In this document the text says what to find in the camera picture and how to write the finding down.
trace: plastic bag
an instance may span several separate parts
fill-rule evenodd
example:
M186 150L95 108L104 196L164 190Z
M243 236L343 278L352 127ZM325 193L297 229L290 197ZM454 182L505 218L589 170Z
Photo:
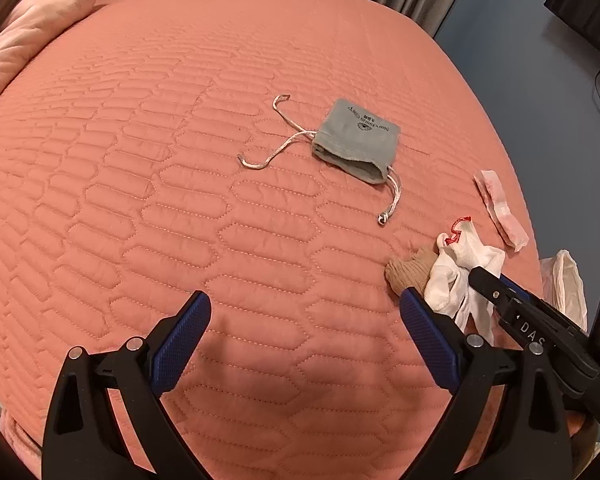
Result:
M544 300L586 332L584 286L569 251L562 249L553 258L540 260L540 272Z

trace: pink quilted bedspread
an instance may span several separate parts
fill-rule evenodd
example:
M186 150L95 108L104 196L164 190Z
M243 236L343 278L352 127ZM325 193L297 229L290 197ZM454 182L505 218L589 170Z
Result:
M0 400L40 442L71 346L117 348L201 289L209 330L163 402L213 476L398 478L448 394L384 264L460 216L504 246L476 170L497 170L532 235L478 101L430 37L366 0L101 3L0 97ZM281 92L307 128L339 97L401 127L384 228L389 189L308 143L239 165L292 133L270 108ZM541 290L533 237L504 272Z

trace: gray pouch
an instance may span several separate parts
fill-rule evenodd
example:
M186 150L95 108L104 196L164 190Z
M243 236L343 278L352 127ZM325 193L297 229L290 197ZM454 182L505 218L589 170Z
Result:
M312 142L315 156L369 184L386 182L400 127L338 99Z
M305 130L278 108L278 103L287 101L289 98L289 94L279 94L273 99L271 106L296 132L271 153L264 162L247 162L244 155L238 153L240 164L250 170L263 170L273 158L299 137L310 139L312 152L318 158L338 166L369 184L386 182L392 187L394 200L387 209L378 215L378 223L385 225L394 214L402 194L400 177L391 167L395 158L400 128L396 124L373 115L363 107L344 99L338 99L319 130Z

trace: printed logo on pouch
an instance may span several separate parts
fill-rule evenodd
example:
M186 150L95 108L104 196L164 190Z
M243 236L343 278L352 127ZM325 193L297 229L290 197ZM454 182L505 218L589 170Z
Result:
M348 110L360 120L358 127L364 132L368 132L371 128L380 128L385 131L389 131L389 128L382 126L382 124L376 124L376 120L368 115L360 115L353 106L350 106Z

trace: blue textured finger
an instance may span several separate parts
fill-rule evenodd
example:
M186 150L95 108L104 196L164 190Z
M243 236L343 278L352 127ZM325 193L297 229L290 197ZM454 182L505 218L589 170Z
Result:
M509 287L511 290L513 290L518 297L520 298L520 300L529 302L531 300L531 297L529 296L529 293L522 287L520 287L516 282L512 282L509 278L507 278L504 274L500 275L500 281L502 283L505 284L505 286Z
M460 386L458 354L436 325L434 314L413 288L400 296L400 317L424 359L433 380L452 394Z
M156 395L175 388L210 320L211 301L200 293L155 353L151 389Z

